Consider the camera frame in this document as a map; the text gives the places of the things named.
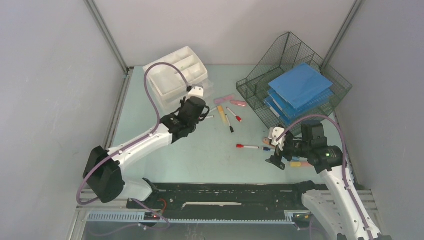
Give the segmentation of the white plastic drawer organizer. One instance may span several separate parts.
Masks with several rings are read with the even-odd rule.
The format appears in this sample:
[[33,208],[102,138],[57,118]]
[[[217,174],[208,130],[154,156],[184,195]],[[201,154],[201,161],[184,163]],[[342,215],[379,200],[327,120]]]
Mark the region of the white plastic drawer organizer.
[[[188,85],[202,87],[203,99],[209,104],[215,93],[214,84],[209,80],[208,70],[189,47],[185,46],[143,67],[147,71],[156,63],[168,63],[175,66],[186,78]],[[159,65],[147,74],[147,81],[163,111],[171,111],[180,105],[180,100],[188,95],[187,86],[181,75],[172,67]]]

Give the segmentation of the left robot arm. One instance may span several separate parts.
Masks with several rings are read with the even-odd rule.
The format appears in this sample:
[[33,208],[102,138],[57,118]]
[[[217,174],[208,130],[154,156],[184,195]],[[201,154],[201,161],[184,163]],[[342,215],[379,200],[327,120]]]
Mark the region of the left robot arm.
[[83,179],[93,190],[96,200],[109,203],[118,198],[136,199],[145,208],[153,208],[158,202],[158,190],[147,178],[132,180],[125,172],[137,161],[154,151],[171,145],[193,133],[210,108],[206,102],[192,96],[181,100],[176,111],[163,116],[159,124],[139,138],[104,149],[97,146],[91,150]]

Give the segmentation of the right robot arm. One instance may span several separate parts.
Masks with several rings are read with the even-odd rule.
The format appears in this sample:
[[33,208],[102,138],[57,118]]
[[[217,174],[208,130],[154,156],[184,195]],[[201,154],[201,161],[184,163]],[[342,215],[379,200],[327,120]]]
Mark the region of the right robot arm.
[[318,120],[301,123],[301,138],[295,138],[284,128],[272,127],[268,139],[275,147],[274,155],[266,162],[285,169],[282,162],[294,157],[305,158],[328,188],[334,201],[327,203],[313,181],[297,183],[291,194],[291,204],[297,209],[307,208],[321,223],[331,240],[390,240],[368,214],[344,162],[344,152],[329,146],[324,127]]

